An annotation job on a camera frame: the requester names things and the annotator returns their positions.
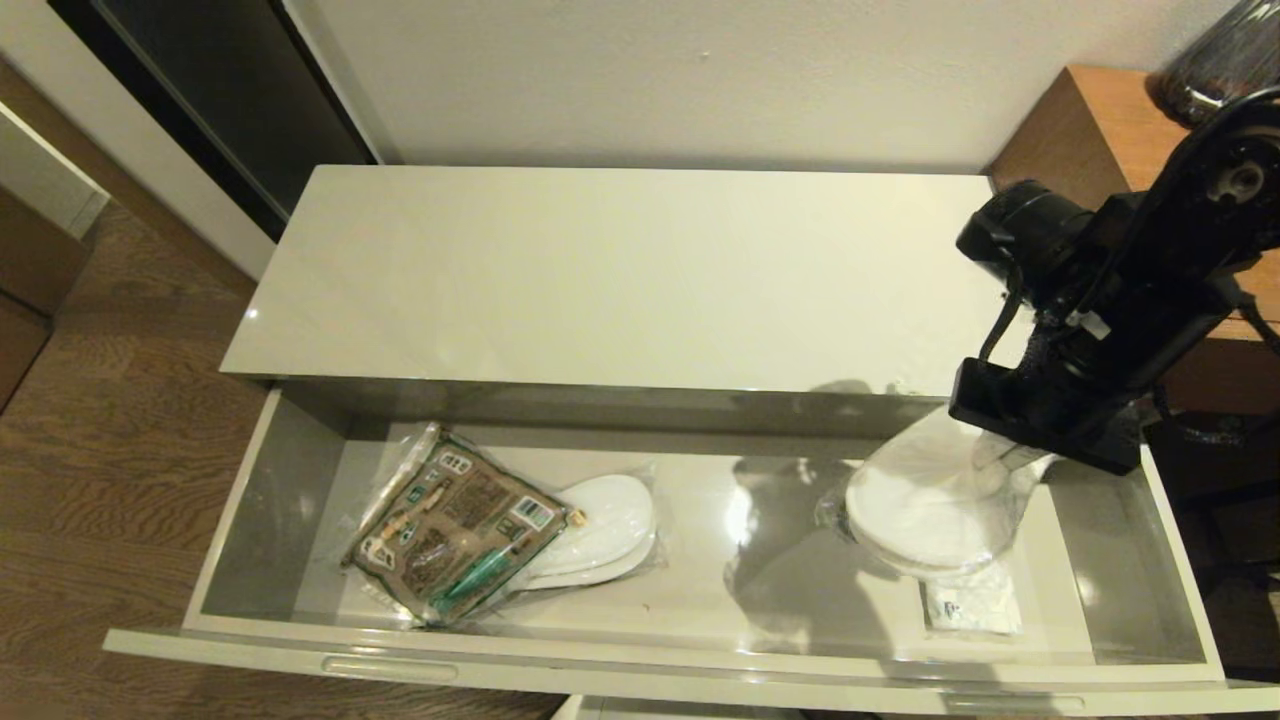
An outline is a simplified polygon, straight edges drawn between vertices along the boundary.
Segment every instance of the white cabinet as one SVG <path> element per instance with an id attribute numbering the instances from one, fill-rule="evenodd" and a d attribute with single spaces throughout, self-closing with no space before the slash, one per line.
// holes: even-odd
<path id="1" fill-rule="evenodd" d="M 224 364 L 278 382 L 183 626 L 108 650 L 777 707 L 1280 706 L 1224 679 L 1149 454 L 1125 478 L 1051 470 L 1010 555 L 1012 639 L 931 633 L 915 580 L 813 524 L 842 461 L 941 402 L 993 319 L 998 286 L 951 249 L 984 182 L 319 170 Z M 865 395 L 891 383 L 924 395 Z M 659 566 L 408 629 L 335 556 L 422 418 L 553 487 L 653 464 Z"/>

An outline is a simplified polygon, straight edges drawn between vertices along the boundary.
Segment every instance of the drawer handle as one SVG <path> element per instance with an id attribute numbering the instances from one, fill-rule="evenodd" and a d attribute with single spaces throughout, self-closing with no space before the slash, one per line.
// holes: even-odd
<path id="1" fill-rule="evenodd" d="M 378 657 L 332 656 L 325 657 L 320 669 L 328 675 L 387 680 L 390 683 L 448 683 L 458 676 L 453 665 L 419 662 L 415 660 L 383 660 Z"/>
<path id="2" fill-rule="evenodd" d="M 965 715 L 997 715 L 1014 712 L 1019 715 L 1061 715 L 1084 710 L 1084 698 L 1065 694 L 1024 694 L 1024 693 L 945 693 L 942 701 L 950 711 L 963 711 Z"/>

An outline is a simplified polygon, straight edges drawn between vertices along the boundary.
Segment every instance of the white wall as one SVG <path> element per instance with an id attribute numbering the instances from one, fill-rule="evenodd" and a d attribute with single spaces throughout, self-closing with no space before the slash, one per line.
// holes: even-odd
<path id="1" fill-rule="evenodd" d="M 0 186 L 76 240 L 109 200 L 92 179 L 0 105 Z"/>
<path id="2" fill-rule="evenodd" d="M 0 0 L 0 54 L 232 263 L 261 278 L 275 245 L 44 0 Z"/>
<path id="3" fill-rule="evenodd" d="M 972 173 L 1233 0 L 292 0 L 387 161 Z"/>

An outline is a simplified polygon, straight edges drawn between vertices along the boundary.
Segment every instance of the barcode label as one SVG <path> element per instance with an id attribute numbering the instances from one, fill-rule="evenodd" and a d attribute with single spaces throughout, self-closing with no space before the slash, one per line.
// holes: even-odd
<path id="1" fill-rule="evenodd" d="M 535 530 L 545 528 L 547 523 L 550 523 L 552 518 L 556 516 L 549 507 L 529 496 L 525 496 L 520 502 L 517 502 L 511 511 L 515 512 L 521 520 L 532 525 Z"/>
<path id="2" fill-rule="evenodd" d="M 440 455 L 438 462 L 454 475 L 466 475 L 467 470 L 471 469 L 471 460 L 456 452 L 445 452 L 444 455 Z"/>

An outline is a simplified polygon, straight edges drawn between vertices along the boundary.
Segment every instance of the open drawer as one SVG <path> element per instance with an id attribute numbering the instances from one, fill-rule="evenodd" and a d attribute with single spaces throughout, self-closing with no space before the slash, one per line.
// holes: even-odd
<path id="1" fill-rule="evenodd" d="M 463 425 L 500 461 L 550 487 L 654 462 L 662 562 L 614 583 L 518 596 L 463 630 L 407 629 L 334 560 L 351 533 L 344 518 L 398 460 L 396 438 L 407 423 L 389 405 L 348 404 L 317 387 L 285 380 L 271 391 L 182 629 L 111 630 L 106 650 L 406 683 L 780 707 L 1024 715 L 1280 707 L 1276 687 L 1224 679 L 1146 451 L 1144 471 L 1115 478 L 1060 462 L 1037 489 L 1010 556 L 1023 635 L 931 634 L 916 580 L 878 569 L 813 523 L 818 496 L 847 477 L 840 460 L 864 457 L 940 402 L 928 398 L 869 397 L 900 411 L 872 413 L 865 432 L 835 439 Z"/>

